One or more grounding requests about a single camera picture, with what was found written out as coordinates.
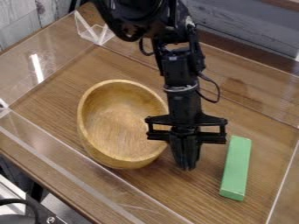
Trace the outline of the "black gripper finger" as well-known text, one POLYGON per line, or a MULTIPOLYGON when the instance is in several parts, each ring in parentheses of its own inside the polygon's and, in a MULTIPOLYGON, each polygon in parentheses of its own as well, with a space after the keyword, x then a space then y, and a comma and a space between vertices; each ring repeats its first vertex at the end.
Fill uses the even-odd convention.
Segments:
POLYGON ((187 138, 187 164, 189 169, 193 170, 197 168, 197 163, 201 158, 202 151, 202 142, 195 136, 187 138))
POLYGON ((178 136, 170 136, 170 145, 174 160, 179 167, 186 170, 189 168, 189 163, 186 158, 185 139, 178 136))

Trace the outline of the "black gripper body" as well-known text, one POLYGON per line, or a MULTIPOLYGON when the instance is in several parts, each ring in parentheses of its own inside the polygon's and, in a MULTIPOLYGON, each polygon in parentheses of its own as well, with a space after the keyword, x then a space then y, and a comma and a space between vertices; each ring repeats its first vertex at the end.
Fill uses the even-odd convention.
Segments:
POLYGON ((170 112, 145 119, 147 139, 169 142, 191 139, 197 144, 225 144, 229 120, 202 111, 198 88, 167 89, 166 93, 170 112))

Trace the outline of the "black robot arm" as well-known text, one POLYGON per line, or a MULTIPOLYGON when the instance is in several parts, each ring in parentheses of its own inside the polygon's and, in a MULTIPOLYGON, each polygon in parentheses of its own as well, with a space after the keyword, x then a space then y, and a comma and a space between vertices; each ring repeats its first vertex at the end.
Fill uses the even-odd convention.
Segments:
POLYGON ((127 42, 150 39, 169 113, 150 116, 146 123, 167 125, 169 130, 150 128, 147 138, 169 142, 177 164, 191 170, 201 159, 205 144, 227 142, 225 118, 205 114, 201 81, 211 81, 203 74, 205 55, 197 24, 182 0, 90 0, 114 34, 127 42))

